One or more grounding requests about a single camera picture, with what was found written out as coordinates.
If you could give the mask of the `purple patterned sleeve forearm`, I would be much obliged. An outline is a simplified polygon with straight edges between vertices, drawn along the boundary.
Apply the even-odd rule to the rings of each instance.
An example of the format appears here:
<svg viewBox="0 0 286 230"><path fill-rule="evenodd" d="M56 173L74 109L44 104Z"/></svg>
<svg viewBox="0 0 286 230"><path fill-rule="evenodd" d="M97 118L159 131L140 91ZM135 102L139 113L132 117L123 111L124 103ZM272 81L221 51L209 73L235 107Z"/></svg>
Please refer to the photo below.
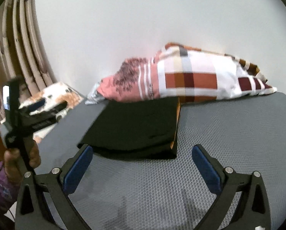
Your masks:
<svg viewBox="0 0 286 230"><path fill-rule="evenodd" d="M0 215L5 215L7 211L17 201L20 186L11 183L5 172L4 163L0 162Z"/></svg>

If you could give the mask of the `person's left hand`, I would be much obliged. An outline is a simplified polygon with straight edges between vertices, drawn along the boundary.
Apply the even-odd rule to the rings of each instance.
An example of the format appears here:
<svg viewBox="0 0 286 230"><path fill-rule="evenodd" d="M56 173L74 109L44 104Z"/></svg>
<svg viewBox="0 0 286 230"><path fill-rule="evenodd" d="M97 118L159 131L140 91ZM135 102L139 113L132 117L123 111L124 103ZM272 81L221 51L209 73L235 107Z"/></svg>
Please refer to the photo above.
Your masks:
<svg viewBox="0 0 286 230"><path fill-rule="evenodd" d="M41 156L39 154L39 148L37 146L37 143L32 140L26 141L25 145L28 145L28 148L30 149L29 166L32 169L35 169L41 164ZM6 176L11 183L21 183L22 171L25 169L25 164L18 149L7 149L5 151L4 169Z"/></svg>

